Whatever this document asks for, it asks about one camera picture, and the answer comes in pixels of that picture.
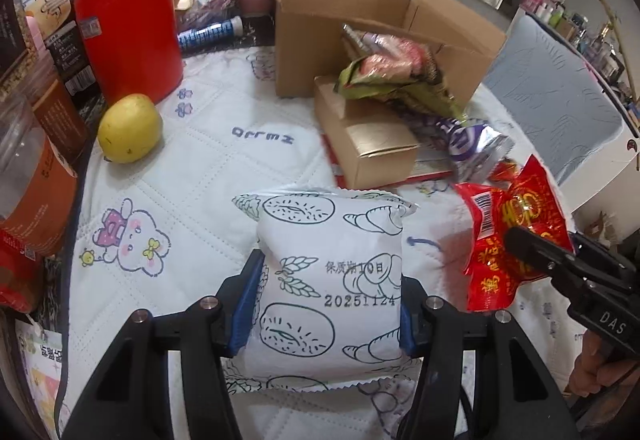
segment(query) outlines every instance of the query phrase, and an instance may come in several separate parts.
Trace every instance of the cartoon rabbit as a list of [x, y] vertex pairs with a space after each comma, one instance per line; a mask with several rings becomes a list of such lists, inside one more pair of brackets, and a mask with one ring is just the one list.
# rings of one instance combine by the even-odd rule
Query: cartoon rabbit
[[169, 237], [156, 229], [151, 214], [133, 210], [130, 198], [122, 201], [119, 211], [107, 209], [102, 216], [102, 227], [94, 232], [92, 241], [102, 247], [104, 253], [96, 255], [85, 250], [80, 255], [82, 266], [91, 266], [97, 261], [118, 262], [122, 270], [142, 270], [151, 277], [164, 269], [164, 258], [169, 253]]

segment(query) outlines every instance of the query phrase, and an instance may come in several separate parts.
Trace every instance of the silver screw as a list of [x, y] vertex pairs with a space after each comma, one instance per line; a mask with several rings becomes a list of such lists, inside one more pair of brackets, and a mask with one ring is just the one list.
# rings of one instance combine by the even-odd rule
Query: silver screw
[[508, 323], [509, 321], [511, 321], [511, 314], [509, 312], [507, 312], [506, 310], [498, 310], [495, 314], [495, 319], [499, 322], [499, 323]]
[[444, 306], [443, 299], [436, 295], [430, 295], [424, 303], [427, 305], [427, 308], [431, 308], [431, 310], [439, 310]]
[[218, 303], [219, 303], [218, 298], [213, 297], [212, 295], [204, 296], [200, 300], [200, 306], [203, 307], [205, 310], [211, 310], [215, 308], [216, 306], [218, 306]]
[[147, 312], [145, 309], [136, 310], [135, 312], [133, 312], [133, 314], [131, 314], [131, 320], [135, 323], [143, 323], [148, 319], [148, 317], [149, 312]]

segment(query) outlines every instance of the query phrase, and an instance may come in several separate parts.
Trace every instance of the yellow lemon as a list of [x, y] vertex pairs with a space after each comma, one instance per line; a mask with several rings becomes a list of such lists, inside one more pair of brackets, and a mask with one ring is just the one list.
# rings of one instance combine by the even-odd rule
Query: yellow lemon
[[149, 97], [132, 94], [120, 99], [102, 117], [98, 143], [112, 162], [141, 159], [162, 137], [162, 118]]

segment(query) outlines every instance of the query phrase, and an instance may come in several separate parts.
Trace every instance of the printed date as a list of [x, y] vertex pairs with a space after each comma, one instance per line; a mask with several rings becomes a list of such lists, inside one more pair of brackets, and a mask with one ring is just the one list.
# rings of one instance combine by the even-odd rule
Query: printed date
[[396, 306], [396, 299], [393, 297], [369, 297], [366, 295], [325, 295], [324, 306], [333, 307], [358, 307], [358, 306]]

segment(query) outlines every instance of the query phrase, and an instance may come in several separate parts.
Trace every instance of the white food package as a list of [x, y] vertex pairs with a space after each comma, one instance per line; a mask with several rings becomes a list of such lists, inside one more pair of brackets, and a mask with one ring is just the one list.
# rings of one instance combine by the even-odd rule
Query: white food package
[[416, 367], [399, 345], [402, 217], [385, 191], [283, 188], [240, 195], [265, 261], [244, 348], [226, 363], [243, 391], [321, 391]]

